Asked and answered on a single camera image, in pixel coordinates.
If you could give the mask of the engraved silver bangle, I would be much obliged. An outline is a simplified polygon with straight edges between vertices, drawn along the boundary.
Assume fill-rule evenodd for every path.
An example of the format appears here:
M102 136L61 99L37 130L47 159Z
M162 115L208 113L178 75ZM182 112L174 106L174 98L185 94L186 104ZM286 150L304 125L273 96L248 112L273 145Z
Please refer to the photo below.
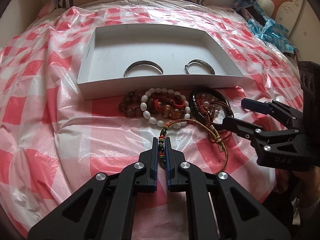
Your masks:
M191 66L201 67L201 68L205 69L210 75L215 75L214 68L209 63L207 63L206 61L203 61L203 60L200 60L200 59L193 59L193 60L189 61L184 66L186 74L190 74L189 67L191 67Z

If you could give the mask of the cream tree pattern headboard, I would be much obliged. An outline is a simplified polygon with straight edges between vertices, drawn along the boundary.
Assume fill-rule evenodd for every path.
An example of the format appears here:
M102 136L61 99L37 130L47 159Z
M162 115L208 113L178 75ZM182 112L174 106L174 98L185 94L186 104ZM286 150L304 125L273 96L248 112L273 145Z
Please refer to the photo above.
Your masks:
M258 0L303 61L317 61L319 19L307 0Z

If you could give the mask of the blue white crumpled cloth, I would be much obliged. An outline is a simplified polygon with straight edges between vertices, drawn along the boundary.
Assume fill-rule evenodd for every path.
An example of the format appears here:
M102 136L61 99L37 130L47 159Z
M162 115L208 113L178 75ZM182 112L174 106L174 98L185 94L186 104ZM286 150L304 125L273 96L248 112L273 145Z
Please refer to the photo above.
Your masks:
M258 0L235 0L232 8L248 23L254 36L265 43L271 43L284 54L294 54L298 49L289 41L289 30L276 21L280 8L290 12L289 6L284 3L297 3L297 0L269 0L274 8L269 16L258 4Z

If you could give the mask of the wide silver bangle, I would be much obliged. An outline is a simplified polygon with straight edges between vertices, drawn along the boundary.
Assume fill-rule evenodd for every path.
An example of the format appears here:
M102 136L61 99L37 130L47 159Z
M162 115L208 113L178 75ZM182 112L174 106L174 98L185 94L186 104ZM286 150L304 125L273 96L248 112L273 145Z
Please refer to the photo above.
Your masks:
M164 70L163 68L153 62L153 61L148 61L148 60L140 60L140 61L136 61L132 64L130 64L124 71L123 73L123 77L127 77L127 75L129 73L132 73L134 71L138 71L138 70L141 70L141 71L151 71L151 72L154 72L154 73L159 73L160 75L163 75L164 74Z

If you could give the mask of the white shallow cardboard box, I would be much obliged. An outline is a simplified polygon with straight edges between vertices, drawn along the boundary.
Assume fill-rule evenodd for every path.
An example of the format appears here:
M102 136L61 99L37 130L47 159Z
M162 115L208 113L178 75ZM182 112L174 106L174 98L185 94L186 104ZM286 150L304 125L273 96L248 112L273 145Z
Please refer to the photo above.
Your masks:
M210 75L198 66L184 66L193 59L209 63ZM125 69L140 60L159 64L164 74ZM165 24L124 24L96 28L88 42L77 84L86 100L145 91L149 88L189 89L196 86L234 87L244 75L207 31Z

